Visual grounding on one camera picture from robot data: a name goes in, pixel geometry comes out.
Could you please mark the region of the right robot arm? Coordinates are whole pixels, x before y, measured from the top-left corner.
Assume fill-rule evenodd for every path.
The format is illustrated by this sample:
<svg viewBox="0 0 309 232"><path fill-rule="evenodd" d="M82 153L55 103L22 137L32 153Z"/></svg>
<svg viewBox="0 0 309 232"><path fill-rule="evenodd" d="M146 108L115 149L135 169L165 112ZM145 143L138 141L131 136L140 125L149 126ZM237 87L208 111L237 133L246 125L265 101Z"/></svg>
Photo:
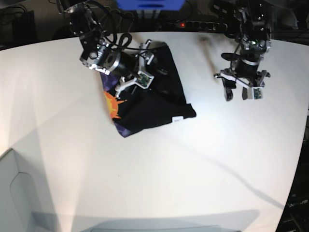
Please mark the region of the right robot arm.
<svg viewBox="0 0 309 232"><path fill-rule="evenodd" d="M95 0L58 0L56 5L59 13L69 15L70 30L80 39L82 64L106 76L118 76L112 87L116 98L136 88L151 91L159 85L156 73L167 76L156 58L157 50L166 47L166 43L148 39L138 48L131 48L132 35L124 33L118 37L112 14Z"/></svg>

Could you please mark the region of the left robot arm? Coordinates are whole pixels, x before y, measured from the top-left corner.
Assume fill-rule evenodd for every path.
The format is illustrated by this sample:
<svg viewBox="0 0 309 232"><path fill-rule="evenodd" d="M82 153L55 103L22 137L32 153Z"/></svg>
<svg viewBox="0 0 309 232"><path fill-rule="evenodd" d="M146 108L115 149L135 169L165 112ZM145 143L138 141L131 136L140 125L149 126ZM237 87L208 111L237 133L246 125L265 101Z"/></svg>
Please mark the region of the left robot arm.
<svg viewBox="0 0 309 232"><path fill-rule="evenodd" d="M237 47L232 53L222 53L229 67L214 75L221 79L226 101L233 99L233 90L242 87L244 100L262 99L264 79L271 75L259 71L259 64L271 48L265 7L261 0L212 0L210 10L222 21L224 35L234 39Z"/></svg>

